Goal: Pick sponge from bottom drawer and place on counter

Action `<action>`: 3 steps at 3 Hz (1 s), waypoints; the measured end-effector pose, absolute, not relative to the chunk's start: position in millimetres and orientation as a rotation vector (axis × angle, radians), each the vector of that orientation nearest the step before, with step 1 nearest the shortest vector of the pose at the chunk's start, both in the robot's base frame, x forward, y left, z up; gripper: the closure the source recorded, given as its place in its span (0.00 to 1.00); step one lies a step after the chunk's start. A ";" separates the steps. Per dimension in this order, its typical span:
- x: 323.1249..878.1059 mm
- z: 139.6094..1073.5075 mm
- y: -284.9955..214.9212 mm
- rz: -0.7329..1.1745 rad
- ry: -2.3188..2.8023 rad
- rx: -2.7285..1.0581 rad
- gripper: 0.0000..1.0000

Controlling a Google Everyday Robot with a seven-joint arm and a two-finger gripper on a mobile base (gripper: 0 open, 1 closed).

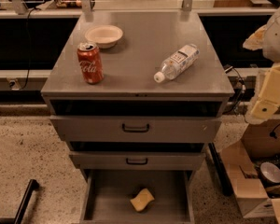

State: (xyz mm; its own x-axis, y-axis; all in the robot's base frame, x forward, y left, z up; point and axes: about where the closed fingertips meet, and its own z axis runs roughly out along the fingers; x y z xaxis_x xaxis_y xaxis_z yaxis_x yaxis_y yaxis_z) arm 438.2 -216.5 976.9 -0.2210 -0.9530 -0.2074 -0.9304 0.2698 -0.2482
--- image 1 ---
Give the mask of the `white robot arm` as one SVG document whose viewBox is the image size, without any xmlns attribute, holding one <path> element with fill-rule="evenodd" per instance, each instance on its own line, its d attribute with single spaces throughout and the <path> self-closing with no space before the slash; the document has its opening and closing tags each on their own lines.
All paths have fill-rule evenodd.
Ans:
<svg viewBox="0 0 280 224">
<path fill-rule="evenodd" d="M 245 49 L 261 49 L 263 56 L 273 62 L 266 72 L 257 75 L 255 95 L 246 112 L 250 124 L 268 120 L 280 106 L 280 7 L 268 22 L 258 28 L 243 44 Z"/>
</svg>

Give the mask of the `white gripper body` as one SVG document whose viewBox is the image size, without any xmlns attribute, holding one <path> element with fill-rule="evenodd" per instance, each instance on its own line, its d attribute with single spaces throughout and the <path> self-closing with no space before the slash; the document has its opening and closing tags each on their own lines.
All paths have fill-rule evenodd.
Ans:
<svg viewBox="0 0 280 224">
<path fill-rule="evenodd" d="M 280 63 L 268 70 L 259 70 L 256 76 L 255 94 L 245 114 L 249 124 L 261 124 L 272 117 L 280 107 Z"/>
</svg>

